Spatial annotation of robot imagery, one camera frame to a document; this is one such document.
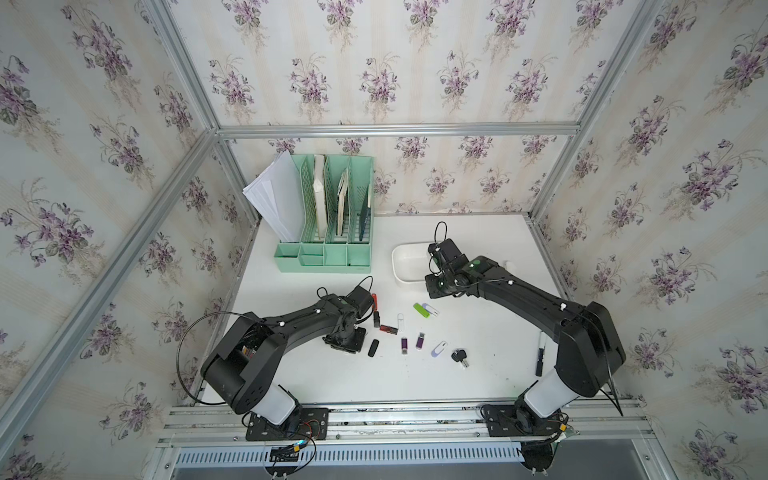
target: white paper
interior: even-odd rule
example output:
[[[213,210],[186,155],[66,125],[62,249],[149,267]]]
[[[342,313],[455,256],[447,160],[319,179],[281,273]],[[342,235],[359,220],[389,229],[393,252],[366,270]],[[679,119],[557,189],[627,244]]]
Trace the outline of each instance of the white paper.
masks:
[[[288,152],[278,155],[261,175],[243,189],[243,194],[280,240],[290,243],[301,241],[305,220],[301,177]]]
[[[349,186],[349,169],[345,169],[341,174],[339,182],[339,214],[336,217],[336,235],[341,236],[344,233],[344,200],[346,199],[346,190]]]
[[[326,158],[323,155],[315,155],[315,209],[317,213],[317,235],[323,240],[328,230],[328,215],[326,214]]]

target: white table surface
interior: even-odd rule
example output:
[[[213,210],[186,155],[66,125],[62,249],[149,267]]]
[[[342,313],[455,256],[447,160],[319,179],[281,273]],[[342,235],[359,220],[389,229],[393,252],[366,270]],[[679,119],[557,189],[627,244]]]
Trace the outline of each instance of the white table surface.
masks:
[[[397,314],[405,315],[406,327],[398,335],[366,328],[362,351],[357,354],[331,349],[318,337],[283,356],[274,382],[302,403],[408,402],[495,399],[514,397],[530,386],[535,376],[539,330],[502,306],[476,297],[446,297],[432,300],[426,293],[403,289],[392,272],[392,250],[402,243],[432,241],[435,225],[444,220],[448,237],[471,260],[485,255],[502,266],[511,260],[511,272],[523,280],[558,295],[538,248],[522,215],[463,215],[376,217],[372,270],[372,292],[379,302],[382,325],[397,326]],[[275,316],[310,306],[317,301],[316,289],[344,295],[365,276],[342,273],[281,273],[273,255],[277,237],[262,223],[234,312],[253,311]],[[440,315],[425,319],[413,308],[427,302]],[[227,328],[234,323],[230,316]],[[424,332],[424,347],[416,339]],[[400,337],[408,338],[408,355],[401,354]],[[373,358],[368,348],[380,341]],[[430,352],[441,341],[448,344],[437,358]],[[467,352],[469,368],[451,359],[454,349]],[[557,345],[548,339],[544,372],[554,367]],[[206,388],[205,402],[220,402]]]

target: white tray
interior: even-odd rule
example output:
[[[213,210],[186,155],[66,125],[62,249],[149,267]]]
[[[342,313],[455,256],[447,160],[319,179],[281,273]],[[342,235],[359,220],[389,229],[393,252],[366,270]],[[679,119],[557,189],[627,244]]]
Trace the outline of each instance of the white tray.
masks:
[[[427,247],[429,242],[404,243],[392,250],[392,270],[398,286],[413,291],[427,291],[424,281],[424,277],[430,274]]]

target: paper stack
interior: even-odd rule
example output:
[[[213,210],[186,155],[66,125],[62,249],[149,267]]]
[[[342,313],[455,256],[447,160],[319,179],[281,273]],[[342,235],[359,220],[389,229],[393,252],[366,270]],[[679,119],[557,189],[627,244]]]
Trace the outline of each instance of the paper stack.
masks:
[[[243,189],[243,195],[281,241],[301,241],[305,217],[301,177],[288,152],[278,155],[256,180]]]

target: green usb flash drive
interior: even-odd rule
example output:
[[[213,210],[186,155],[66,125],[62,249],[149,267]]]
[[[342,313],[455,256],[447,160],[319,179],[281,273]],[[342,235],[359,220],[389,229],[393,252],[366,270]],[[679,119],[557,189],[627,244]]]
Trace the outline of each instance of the green usb flash drive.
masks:
[[[424,318],[429,317],[429,312],[427,312],[423,306],[419,305],[418,303],[413,304],[413,308],[416,309],[417,312],[421,313]]]

